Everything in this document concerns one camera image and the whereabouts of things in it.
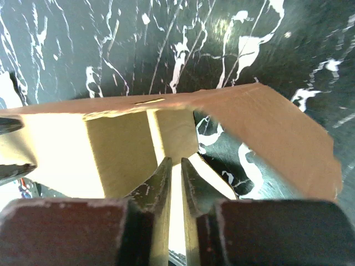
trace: marble countertop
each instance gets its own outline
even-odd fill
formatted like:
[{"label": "marble countertop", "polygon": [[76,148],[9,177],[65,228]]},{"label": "marble countertop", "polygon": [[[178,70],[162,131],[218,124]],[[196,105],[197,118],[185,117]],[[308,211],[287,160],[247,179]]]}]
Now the marble countertop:
[{"label": "marble countertop", "polygon": [[[334,138],[355,224],[354,24],[352,1],[0,0],[0,73],[20,95],[0,90],[0,106],[261,82]],[[239,195],[297,197],[218,122],[196,124],[200,153]]]}]

